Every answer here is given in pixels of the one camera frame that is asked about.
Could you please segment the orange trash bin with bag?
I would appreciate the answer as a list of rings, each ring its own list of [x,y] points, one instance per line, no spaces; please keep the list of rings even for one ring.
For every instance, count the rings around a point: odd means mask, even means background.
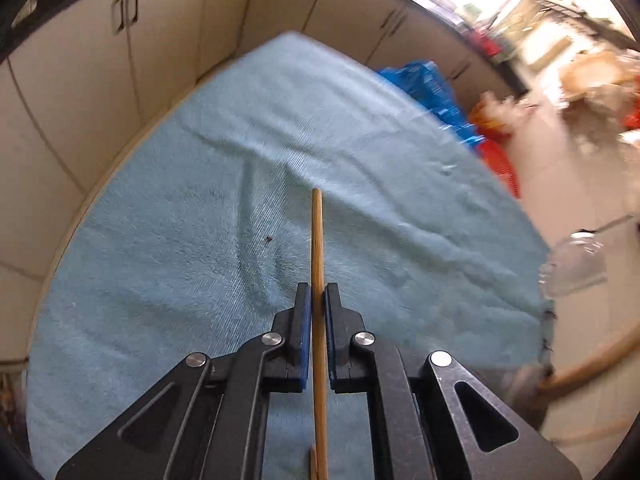
[[[502,142],[511,139],[516,130],[533,116],[538,106],[538,103],[526,98],[516,100],[513,96],[500,101],[491,91],[487,91],[469,112],[468,119],[482,136]]]

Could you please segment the blue plastic bag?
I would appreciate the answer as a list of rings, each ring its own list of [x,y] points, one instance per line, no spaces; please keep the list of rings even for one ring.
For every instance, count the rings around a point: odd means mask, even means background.
[[[401,68],[386,67],[378,74],[421,104],[475,155],[485,140],[459,105],[454,90],[432,62],[411,62]]]

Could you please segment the blue table cloth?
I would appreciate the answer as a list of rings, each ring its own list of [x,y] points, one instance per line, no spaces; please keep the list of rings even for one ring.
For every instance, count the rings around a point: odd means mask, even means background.
[[[70,241],[30,352],[43,477],[189,353],[268,330],[309,276],[314,188],[326,278],[373,333],[471,368],[544,358],[548,247],[520,204],[405,92],[287,34],[184,101]]]

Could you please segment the glass beer mug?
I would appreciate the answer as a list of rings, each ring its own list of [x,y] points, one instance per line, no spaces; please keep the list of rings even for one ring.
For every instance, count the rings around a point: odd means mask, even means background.
[[[542,296],[550,300],[582,292],[607,280],[604,245],[596,232],[587,230],[576,231],[555,244],[538,275]]]

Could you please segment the red small basket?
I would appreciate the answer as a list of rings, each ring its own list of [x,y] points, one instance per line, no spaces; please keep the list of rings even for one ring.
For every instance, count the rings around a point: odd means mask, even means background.
[[[500,44],[498,44],[498,42],[492,38],[488,32],[472,29],[470,37],[474,44],[484,53],[484,55],[488,56],[488,58],[495,58],[502,53],[502,47],[500,47]]]

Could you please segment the red plastic basin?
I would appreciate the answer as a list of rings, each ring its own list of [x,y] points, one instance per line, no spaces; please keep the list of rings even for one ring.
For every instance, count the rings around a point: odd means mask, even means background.
[[[521,198],[520,182],[504,149],[495,141],[485,139],[477,147],[480,158],[514,198]]]

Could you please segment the wooden chopstick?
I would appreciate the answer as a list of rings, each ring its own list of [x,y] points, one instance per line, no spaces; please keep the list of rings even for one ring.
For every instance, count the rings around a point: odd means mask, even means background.
[[[318,479],[329,478],[329,436],[326,423],[328,364],[326,364],[326,322],[323,314],[324,258],[323,209],[320,188],[311,199],[311,299],[312,370],[314,371],[314,449]]]
[[[308,452],[308,479],[318,480],[317,451],[314,446]]]
[[[590,385],[616,366],[623,364],[639,352],[639,323],[618,334],[596,350],[585,361],[564,372],[555,372],[537,389],[536,400],[549,404],[561,400]]]

